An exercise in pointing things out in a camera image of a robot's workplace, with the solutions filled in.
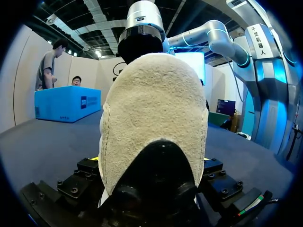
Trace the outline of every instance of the computer screen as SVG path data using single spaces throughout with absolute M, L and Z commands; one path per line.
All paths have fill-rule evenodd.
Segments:
M 192 67 L 199 79 L 201 79 L 206 84 L 205 81 L 205 62 L 203 52 L 182 52 L 175 54 L 177 58 L 185 61 L 190 67 Z
M 218 99 L 217 113 L 233 116 L 235 113 L 235 101 Z

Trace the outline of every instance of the monitor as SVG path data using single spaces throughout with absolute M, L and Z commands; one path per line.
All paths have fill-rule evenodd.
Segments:
M 233 116 L 236 102 L 231 100 L 218 99 L 217 113 Z

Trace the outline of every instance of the man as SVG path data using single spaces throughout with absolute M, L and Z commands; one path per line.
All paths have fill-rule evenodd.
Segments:
M 59 58 L 67 46 L 66 39 L 59 39 L 53 44 L 53 49 L 44 55 L 37 72 L 36 91 L 53 88 L 54 82 L 57 81 L 57 78 L 53 75 L 54 59 Z
M 75 76 L 75 77 L 72 79 L 71 85 L 72 85 L 72 86 L 81 87 L 81 82 L 82 82 L 81 77 Z

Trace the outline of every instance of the table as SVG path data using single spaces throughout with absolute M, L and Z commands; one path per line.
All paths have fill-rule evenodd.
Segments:
M 58 180 L 73 173 L 78 161 L 97 156 L 101 115 L 100 111 L 73 124 L 30 120 L 0 134 L 2 161 L 14 189 L 40 180 L 55 188 Z M 271 151 L 214 125 L 208 127 L 205 157 L 223 162 L 228 175 L 243 181 L 244 192 L 256 187 L 280 198 L 293 178 L 287 163 Z M 210 223 L 216 224 L 220 215 L 203 195 L 201 199 Z M 255 224 L 262 223 L 275 206 L 267 205 Z

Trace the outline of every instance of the gray t-shirt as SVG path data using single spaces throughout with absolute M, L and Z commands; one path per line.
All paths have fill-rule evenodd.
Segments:
M 35 91 L 39 91 L 39 90 L 43 90 L 43 89 L 47 89 L 46 85 L 45 85 L 45 80 L 44 80 L 44 73 L 43 71 L 47 68 L 50 68 L 52 75 L 54 72 L 54 67 L 55 67 L 55 51 L 51 50 L 48 51 L 43 59 L 40 62 L 38 71 L 37 71 L 37 78 L 36 78 L 36 87 L 35 87 Z

